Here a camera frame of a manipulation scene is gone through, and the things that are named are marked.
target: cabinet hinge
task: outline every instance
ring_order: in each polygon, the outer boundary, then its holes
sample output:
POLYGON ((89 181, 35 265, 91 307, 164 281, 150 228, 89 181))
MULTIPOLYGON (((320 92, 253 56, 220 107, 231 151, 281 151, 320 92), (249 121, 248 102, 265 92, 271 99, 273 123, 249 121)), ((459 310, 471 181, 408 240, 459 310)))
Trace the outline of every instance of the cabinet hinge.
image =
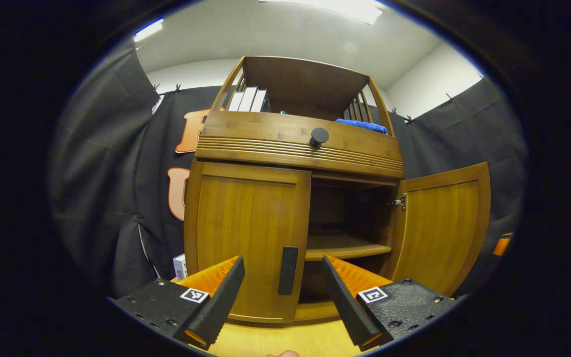
POLYGON ((400 199, 398 199, 398 196, 394 196, 392 210, 398 210, 398 206, 400 206, 403 211, 406 210, 406 193, 403 193, 400 199))

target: cabinet door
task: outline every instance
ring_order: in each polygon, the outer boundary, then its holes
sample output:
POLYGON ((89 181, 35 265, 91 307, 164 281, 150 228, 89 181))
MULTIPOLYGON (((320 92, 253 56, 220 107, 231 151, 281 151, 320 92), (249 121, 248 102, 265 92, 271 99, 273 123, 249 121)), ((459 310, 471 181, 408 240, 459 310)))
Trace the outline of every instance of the cabinet door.
POLYGON ((488 228, 490 178, 480 163, 442 174, 400 181, 406 210, 395 212, 387 275, 412 278, 450 296, 473 266, 488 228))
MULTIPOLYGON (((229 317, 293 321, 305 262, 310 185, 306 171, 193 162, 184 219, 187 267, 195 273, 235 255, 244 257, 245 278, 229 317), (291 292, 286 289, 289 294, 283 295, 282 289, 280 295, 285 246, 298 252, 291 292)), ((292 266, 284 273, 290 282, 292 266)))

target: wooden cabinet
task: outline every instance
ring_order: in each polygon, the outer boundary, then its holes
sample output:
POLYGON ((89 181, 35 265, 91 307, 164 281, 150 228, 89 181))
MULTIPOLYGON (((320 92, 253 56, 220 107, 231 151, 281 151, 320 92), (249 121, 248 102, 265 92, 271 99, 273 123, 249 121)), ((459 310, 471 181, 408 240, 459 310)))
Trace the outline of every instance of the wooden cabinet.
POLYGON ((488 165, 400 180, 398 139, 377 93, 367 75, 300 59, 244 57, 229 75, 191 166, 184 249, 189 274, 244 257, 231 319, 337 316, 320 274, 324 255, 447 296, 467 276, 489 219, 488 165), (267 88, 275 111, 297 115, 215 110, 242 69, 236 88, 267 88), (333 122, 360 108, 365 85, 388 135, 333 122), (329 133, 321 147, 309 144, 314 128, 329 133), (285 259, 284 248, 296 251, 285 259))
POLYGON ((194 162, 188 183, 184 239, 189 274, 242 255, 244 283, 231 318, 292 322, 299 299, 308 212, 310 172, 226 163, 194 162), (284 247, 297 247, 294 284, 279 294, 284 247))

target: white wall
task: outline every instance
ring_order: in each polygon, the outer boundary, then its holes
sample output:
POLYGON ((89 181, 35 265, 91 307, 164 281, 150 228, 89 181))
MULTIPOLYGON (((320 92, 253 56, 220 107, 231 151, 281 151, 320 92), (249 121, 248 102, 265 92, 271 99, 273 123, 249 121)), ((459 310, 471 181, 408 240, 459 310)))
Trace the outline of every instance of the white wall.
MULTIPOLYGON (((147 73, 147 77, 152 85, 160 84, 157 89, 158 93, 175 90, 176 84, 180 84, 181 89, 222 86, 238 61, 239 59, 212 59, 209 61, 185 63, 154 70, 147 73)), ((383 88, 378 88, 378 90, 387 110, 390 111, 393 106, 387 98, 386 91, 383 88)), ((363 94, 365 94, 367 104, 376 106, 374 97, 372 97, 368 87, 365 87, 363 94)))
POLYGON ((482 74, 453 47, 442 43, 387 89, 398 115, 416 118, 480 81, 482 74))

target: orange letter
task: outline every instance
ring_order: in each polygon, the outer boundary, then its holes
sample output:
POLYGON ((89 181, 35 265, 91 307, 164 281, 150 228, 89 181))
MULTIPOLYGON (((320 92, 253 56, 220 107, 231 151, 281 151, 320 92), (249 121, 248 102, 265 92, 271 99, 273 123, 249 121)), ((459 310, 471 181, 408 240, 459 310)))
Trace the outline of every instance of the orange letter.
POLYGON ((184 190, 186 190, 186 180, 191 171, 172 167, 169 175, 169 209, 173 215, 184 222, 184 190))
POLYGON ((202 133, 202 129, 204 129, 204 121, 209 111, 211 111, 211 109, 186 113, 184 116, 186 124, 184 124, 182 140, 175 147, 175 152, 183 154, 197 149, 197 142, 200 140, 200 133, 202 133))

